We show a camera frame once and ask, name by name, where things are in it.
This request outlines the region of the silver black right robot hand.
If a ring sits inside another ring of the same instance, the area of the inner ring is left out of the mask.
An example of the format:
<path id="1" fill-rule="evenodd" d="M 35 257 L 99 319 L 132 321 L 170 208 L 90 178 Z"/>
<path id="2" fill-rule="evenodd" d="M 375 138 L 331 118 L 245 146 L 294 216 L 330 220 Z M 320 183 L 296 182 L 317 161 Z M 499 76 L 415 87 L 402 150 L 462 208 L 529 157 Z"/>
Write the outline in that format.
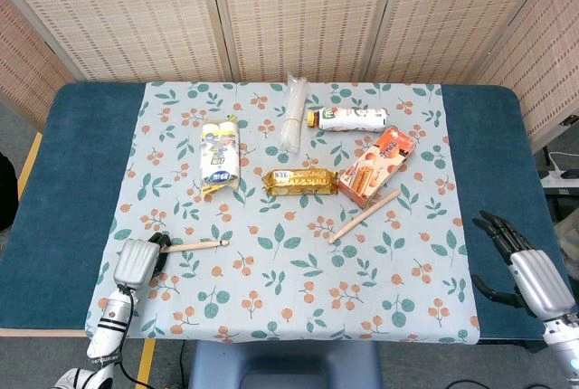
<path id="1" fill-rule="evenodd" d="M 473 223 L 493 241 L 515 281 L 513 293 L 489 287 L 477 274 L 471 280 L 486 298 L 513 308 L 525 308 L 542 321 L 573 313 L 574 296 L 549 256 L 536 249 L 506 219 L 482 210 Z"/>

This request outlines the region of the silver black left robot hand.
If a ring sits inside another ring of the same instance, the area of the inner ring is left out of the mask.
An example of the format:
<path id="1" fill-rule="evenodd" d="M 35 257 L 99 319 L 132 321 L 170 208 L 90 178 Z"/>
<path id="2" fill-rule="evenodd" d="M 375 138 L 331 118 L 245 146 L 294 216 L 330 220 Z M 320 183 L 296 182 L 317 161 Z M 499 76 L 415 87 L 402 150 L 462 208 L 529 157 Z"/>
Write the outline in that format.
<path id="1" fill-rule="evenodd" d="M 149 240 L 127 239 L 119 254 L 114 282 L 119 287 L 141 289 L 165 268 L 167 254 L 161 251 L 172 242 L 167 234 L 154 233 Z"/>

